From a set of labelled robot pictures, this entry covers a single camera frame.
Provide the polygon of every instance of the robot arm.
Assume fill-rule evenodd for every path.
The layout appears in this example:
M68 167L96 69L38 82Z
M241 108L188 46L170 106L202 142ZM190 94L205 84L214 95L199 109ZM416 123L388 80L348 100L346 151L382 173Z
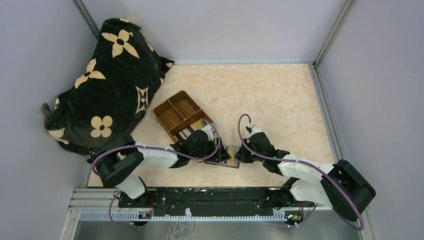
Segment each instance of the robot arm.
M105 188L117 188L131 199L137 199L146 191L141 178L132 172L138 166L159 165L167 168L180 168L187 165L189 157L204 158L216 149L213 128L210 124L194 131L187 139L166 147L158 147L134 141L129 135L116 139L98 150L92 159L98 158L110 149L120 149L102 157L95 169ZM223 147L215 151L211 158L228 155Z
M244 145L241 146L237 153L238 158L244 163L261 161L269 172L290 177L281 188L288 203L303 201L318 203L325 207L333 208L347 220L356 221L358 219L354 210L335 186L324 178L323 174L317 169L301 162L314 165L329 175L349 196L360 213L365 210L376 196L374 188L348 161L342 159L335 164L331 164L301 158L288 151L275 149L268 137L257 125L249 124L246 129L250 136L243 141L256 153L276 159L292 160L287 162L264 159L253 155Z

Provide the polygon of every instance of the white wall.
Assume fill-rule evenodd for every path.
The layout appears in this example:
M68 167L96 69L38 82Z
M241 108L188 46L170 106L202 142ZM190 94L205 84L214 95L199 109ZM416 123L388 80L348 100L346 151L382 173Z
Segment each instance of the white wall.
M0 239L57 239L89 165L47 134L41 105L72 86L96 40L71 0L3 1L0 33Z
M384 240L424 238L424 1L357 1L320 66Z
M100 27L128 18L179 64L313 61L345 0L83 0Z

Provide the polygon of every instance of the beige flower print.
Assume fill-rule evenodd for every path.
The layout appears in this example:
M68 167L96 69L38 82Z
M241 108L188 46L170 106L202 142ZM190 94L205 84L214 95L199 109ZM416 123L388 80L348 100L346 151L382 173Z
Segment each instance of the beige flower print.
M103 138L108 138L112 134L110 126L112 126L113 119L111 116L107 115L101 119L99 116L94 116L91 119L91 126L94 128L91 131L91 136L93 138L98 138L102 136Z
M137 90L137 109L135 110L135 113L137 114L140 111L146 111L146 108L149 106L149 87L146 87L145 89L141 89L138 86L135 86L135 89Z
M136 49L131 46L131 44L128 43L128 40L130 39L130 33L122 29L119 31L118 36L112 33L103 32L101 34L106 40L111 41L113 43L112 45L112 57L119 56L124 49L131 55L133 55L136 58L140 58L139 54L137 53Z
M57 141L62 142L62 143L64 143L64 144L66 144L66 145L68 145L68 144L69 144L69 141L61 139L61 137L63 137L63 136L64 136L64 134L65 134L65 128L62 128L62 129L59 129L59 130L51 130L51 131L48 131L48 133L49 133L49 134L50 134L50 135L51 135L54 139L56 139Z
M100 71L93 71L96 66L96 59L92 59L87 65L87 71L75 81L75 88L77 89L82 83L87 82L91 79L106 79L106 77Z
M119 20L121 20L122 22L125 22L125 23L131 23L131 21L130 20L128 20L128 19L125 19L125 18L120 18Z
M56 101L54 102L54 110L58 109L60 104L59 98L56 98Z
M146 40L146 43L147 43L147 46L148 46L148 48L150 49L150 51L154 51L154 49L153 49L153 47L152 47L152 45L150 45L150 43Z

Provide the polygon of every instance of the floor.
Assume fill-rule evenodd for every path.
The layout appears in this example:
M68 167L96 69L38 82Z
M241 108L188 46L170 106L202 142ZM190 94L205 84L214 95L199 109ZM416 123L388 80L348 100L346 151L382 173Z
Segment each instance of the floor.
M237 121L247 113L275 148L313 161L334 163L307 64L175 65L145 118L132 132L135 140L158 146L172 143L151 110L180 90L185 90L216 123L225 145L240 146ZM287 180L269 173L259 162L236 169L191 161L176 169L138 167L133 173L149 187L271 187ZM92 174L88 186L102 183Z

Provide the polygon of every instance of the black pillow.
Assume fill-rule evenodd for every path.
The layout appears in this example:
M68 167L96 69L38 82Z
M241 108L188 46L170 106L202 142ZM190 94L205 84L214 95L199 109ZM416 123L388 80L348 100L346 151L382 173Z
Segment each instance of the black pillow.
M87 155L122 134L146 115L174 61L159 56L125 19L103 23L86 72L61 93L55 109L43 104L44 127L68 151Z

